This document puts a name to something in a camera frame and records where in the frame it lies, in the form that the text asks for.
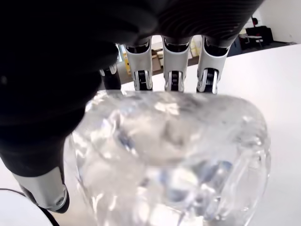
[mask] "white table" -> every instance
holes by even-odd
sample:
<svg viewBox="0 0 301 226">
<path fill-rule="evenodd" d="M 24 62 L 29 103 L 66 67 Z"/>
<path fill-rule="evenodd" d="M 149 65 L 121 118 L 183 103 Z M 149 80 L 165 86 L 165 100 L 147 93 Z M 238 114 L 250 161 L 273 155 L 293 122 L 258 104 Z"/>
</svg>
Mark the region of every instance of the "white table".
<svg viewBox="0 0 301 226">
<path fill-rule="evenodd" d="M 301 101 L 299 100 L 301 67 L 299 64 L 301 64 L 301 45 L 232 56 L 227 58 L 222 79 L 218 84 L 219 94 L 241 97 L 255 104 L 265 116 L 271 135 L 271 175 L 267 191 L 251 226 L 300 224 L 301 151 L 298 140 L 301 137 Z M 197 65 L 194 65 L 188 67 L 185 92 L 196 92 L 196 85 Z M 124 84 L 122 89 L 134 90 L 134 85 L 132 82 Z M 153 77 L 153 89 L 164 90 L 162 74 Z M 20 190 L 2 161 L 0 161 L 0 178 L 0 187 Z"/>
</svg>

